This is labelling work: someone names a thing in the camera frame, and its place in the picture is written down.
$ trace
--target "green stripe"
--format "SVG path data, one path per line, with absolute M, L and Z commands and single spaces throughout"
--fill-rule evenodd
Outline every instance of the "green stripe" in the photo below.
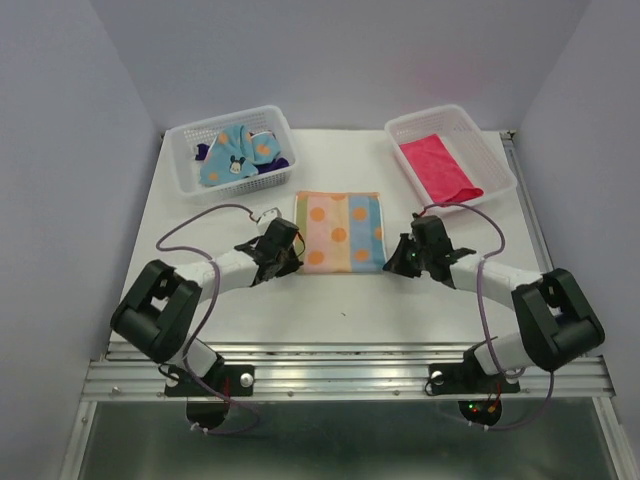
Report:
M 307 238 L 307 205 L 309 203 L 309 195 L 306 195 L 304 198 L 297 199 L 297 207 L 296 207 L 296 225 L 300 229 L 300 235 L 302 238 L 306 240 Z M 302 252 L 302 242 L 299 238 L 296 238 L 296 255 L 300 255 Z

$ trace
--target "white table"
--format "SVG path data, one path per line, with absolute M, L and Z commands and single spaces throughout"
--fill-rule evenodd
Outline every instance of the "white table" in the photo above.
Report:
M 486 133 L 506 162 L 497 132 Z M 294 130 L 300 164 L 290 181 L 280 187 L 236 197 L 261 213 L 279 207 L 293 217 L 299 190 L 324 192 L 380 192 L 387 256 L 398 236 L 409 231 L 411 213 L 420 210 L 418 197 L 397 165 L 382 131 Z M 157 239 L 170 228 L 201 211 L 184 203 L 169 174 L 170 146 L 165 141 L 147 199 L 131 258 L 124 292 L 144 265 L 161 258 L 167 263 L 199 260 L 186 253 L 159 254 Z M 482 207 L 503 229 L 507 248 L 499 261 L 515 267 L 538 269 L 525 215 L 515 191 Z M 498 237 L 485 220 L 472 212 L 445 217 L 454 247 L 478 252 L 493 250 Z M 241 211 L 223 210 L 202 218 L 177 233 L 168 244 L 190 244 L 212 255 L 228 251 L 255 235 L 254 225 Z M 492 334 L 514 331 L 515 317 L 508 309 L 487 301 Z M 197 320 L 204 312 L 201 305 Z M 482 336 L 474 294 L 459 292 L 427 276 L 406 279 L 377 275 L 290 275 L 256 288 L 236 290 L 220 297 L 203 330 L 210 343 L 467 343 Z M 111 341 L 124 340 L 112 334 Z

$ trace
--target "white plastic basket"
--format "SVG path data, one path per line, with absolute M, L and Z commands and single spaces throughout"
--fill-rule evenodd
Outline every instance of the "white plastic basket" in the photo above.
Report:
M 280 156 L 289 161 L 289 166 L 217 187 L 207 187 L 200 184 L 202 162 L 195 161 L 196 146 L 199 143 L 211 145 L 218 133 L 235 124 L 246 125 L 253 133 L 265 130 L 272 131 L 280 144 Z M 210 205 L 236 195 L 282 185 L 289 180 L 289 176 L 298 162 L 291 128 L 289 128 L 282 111 L 273 105 L 230 113 L 172 128 L 167 131 L 165 138 L 171 140 L 171 170 L 176 188 L 187 201 L 198 205 Z
M 385 131 L 393 145 L 396 159 L 424 205 L 433 203 L 429 193 L 413 171 L 400 145 L 437 133 L 471 182 L 484 190 L 484 195 L 463 202 L 479 205 L 502 195 L 518 185 L 509 166 L 487 142 L 475 122 L 463 108 L 443 105 L 389 120 Z M 433 211 L 449 212 L 454 208 Z

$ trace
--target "red towel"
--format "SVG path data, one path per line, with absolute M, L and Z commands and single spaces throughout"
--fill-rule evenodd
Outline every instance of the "red towel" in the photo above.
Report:
M 438 135 L 400 145 L 434 202 L 466 202 L 484 195 L 462 171 Z

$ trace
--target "glass panel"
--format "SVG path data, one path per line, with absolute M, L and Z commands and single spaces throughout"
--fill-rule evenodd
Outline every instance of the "glass panel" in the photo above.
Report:
M 501 425 L 530 415 L 540 400 L 503 405 Z M 556 399 L 537 422 L 511 432 L 469 428 L 457 403 L 444 401 L 278 403 L 261 413 L 252 432 L 220 438 L 191 432 L 184 404 L 103 403 L 80 478 L 616 478 L 590 399 Z M 226 426 L 246 420 L 232 412 Z

